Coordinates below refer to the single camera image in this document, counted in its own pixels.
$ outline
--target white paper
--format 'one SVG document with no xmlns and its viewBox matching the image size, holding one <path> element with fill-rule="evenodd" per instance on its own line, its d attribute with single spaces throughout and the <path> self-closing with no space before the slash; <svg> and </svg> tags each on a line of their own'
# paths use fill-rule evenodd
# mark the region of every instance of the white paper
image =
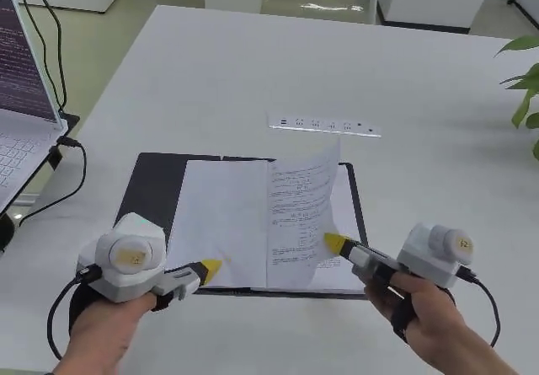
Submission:
<svg viewBox="0 0 539 375">
<path fill-rule="evenodd" d="M 266 287 L 267 164 L 187 163 L 167 269 L 218 259 L 213 287 Z"/>
<path fill-rule="evenodd" d="M 214 258 L 211 287 L 362 293 L 349 261 L 322 261 L 325 232 L 360 238 L 338 160 L 337 145 L 306 162 L 189 161 L 167 268 Z"/>
<path fill-rule="evenodd" d="M 339 166 L 331 193 L 336 233 L 360 239 L 355 218 L 354 201 L 350 191 L 350 180 L 346 166 Z M 343 257 L 333 257 L 318 264 L 307 290 L 316 292 L 338 292 L 363 294 L 365 284 L 352 274 L 352 263 Z"/>
<path fill-rule="evenodd" d="M 339 144 L 302 162 L 269 165 L 268 288 L 307 287 L 330 255 L 323 234 L 333 229 L 330 196 Z"/>
</svg>

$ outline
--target white desk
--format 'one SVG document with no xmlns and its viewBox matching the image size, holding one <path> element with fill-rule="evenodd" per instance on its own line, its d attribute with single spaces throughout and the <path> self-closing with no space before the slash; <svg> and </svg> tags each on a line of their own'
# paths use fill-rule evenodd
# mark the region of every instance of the white desk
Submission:
<svg viewBox="0 0 539 375">
<path fill-rule="evenodd" d="M 51 369 L 49 307 L 83 244 L 110 229 L 139 152 L 297 156 L 326 134 L 273 131 L 266 110 L 354 117 L 382 138 L 343 137 L 371 244 L 396 254 L 417 221 L 465 228 L 473 269 L 502 314 L 498 351 L 536 371 L 533 286 L 539 163 L 510 125 L 519 93 L 498 82 L 534 56 L 493 54 L 502 40 L 246 13 L 159 7 L 78 139 L 88 181 L 29 220 L 0 260 L 0 367 Z M 36 206 L 80 180 L 72 151 Z M 468 323 L 494 332 L 474 287 L 455 289 Z M 67 342 L 67 303 L 55 337 Z M 125 373 L 425 373 L 366 302 L 195 296 L 147 315 Z"/>
</svg>

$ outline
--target tiled floor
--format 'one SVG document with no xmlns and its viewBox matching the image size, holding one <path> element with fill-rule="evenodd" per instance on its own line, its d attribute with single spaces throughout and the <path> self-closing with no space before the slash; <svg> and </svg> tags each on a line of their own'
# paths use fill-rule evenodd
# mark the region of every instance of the tiled floor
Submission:
<svg viewBox="0 0 539 375">
<path fill-rule="evenodd" d="M 264 0 L 261 12 L 365 22 L 366 3 L 368 0 Z M 116 0 L 106 14 L 57 11 L 64 31 L 63 57 L 69 94 L 67 111 L 82 117 L 78 128 L 89 115 L 133 40 L 158 4 L 203 8 L 205 0 Z M 56 31 L 48 13 L 43 8 L 33 8 L 32 11 L 50 42 L 50 49 L 54 51 L 52 43 L 56 40 Z M 39 41 L 32 29 L 29 31 L 37 52 L 41 53 Z M 516 8 L 507 6 L 505 0 L 485 0 L 473 23 L 472 34 L 515 38 L 521 35 L 537 35 L 539 31 Z M 49 57 L 55 59 L 56 54 L 50 52 Z M 48 168 L 43 169 L 28 191 L 39 191 L 50 173 Z M 24 212 L 18 208 L 10 210 L 12 216 Z M 12 372 L 0 371 L 0 374 L 8 373 Z"/>
</svg>

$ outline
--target laptop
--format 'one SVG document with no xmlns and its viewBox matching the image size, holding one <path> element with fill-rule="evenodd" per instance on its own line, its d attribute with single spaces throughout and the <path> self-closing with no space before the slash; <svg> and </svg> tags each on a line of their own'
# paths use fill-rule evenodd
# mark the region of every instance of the laptop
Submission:
<svg viewBox="0 0 539 375">
<path fill-rule="evenodd" d="M 67 132 L 15 0 L 0 0 L 0 216 Z"/>
</svg>

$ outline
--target power outlet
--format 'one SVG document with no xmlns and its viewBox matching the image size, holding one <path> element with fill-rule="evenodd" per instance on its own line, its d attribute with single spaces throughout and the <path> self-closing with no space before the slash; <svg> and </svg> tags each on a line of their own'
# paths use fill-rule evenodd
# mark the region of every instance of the power outlet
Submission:
<svg viewBox="0 0 539 375">
<path fill-rule="evenodd" d="M 361 121 L 313 118 L 298 115 L 268 114 L 268 126 L 295 131 L 319 131 L 358 135 L 361 137 L 380 137 L 380 129 Z"/>
</svg>

